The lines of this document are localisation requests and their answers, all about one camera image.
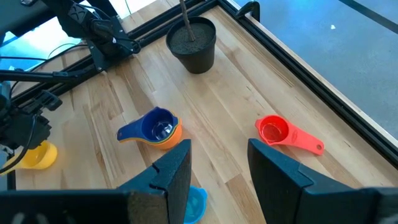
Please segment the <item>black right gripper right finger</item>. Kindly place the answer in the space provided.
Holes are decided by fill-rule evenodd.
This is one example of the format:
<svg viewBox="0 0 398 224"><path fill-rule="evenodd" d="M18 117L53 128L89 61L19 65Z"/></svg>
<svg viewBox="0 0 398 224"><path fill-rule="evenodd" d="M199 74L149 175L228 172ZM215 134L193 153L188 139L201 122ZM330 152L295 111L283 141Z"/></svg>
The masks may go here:
<svg viewBox="0 0 398 224"><path fill-rule="evenodd" d="M351 188L258 139L248 163L267 223L397 223L395 187Z"/></svg>

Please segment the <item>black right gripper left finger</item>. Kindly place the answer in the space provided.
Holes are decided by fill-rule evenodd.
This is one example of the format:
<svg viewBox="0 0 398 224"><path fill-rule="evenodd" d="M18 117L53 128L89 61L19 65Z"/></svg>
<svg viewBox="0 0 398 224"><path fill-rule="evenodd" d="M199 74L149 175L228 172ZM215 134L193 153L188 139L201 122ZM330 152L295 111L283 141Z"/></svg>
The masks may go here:
<svg viewBox="0 0 398 224"><path fill-rule="evenodd" d="M116 189L1 192L1 223L183 223L192 173L184 139Z"/></svg>

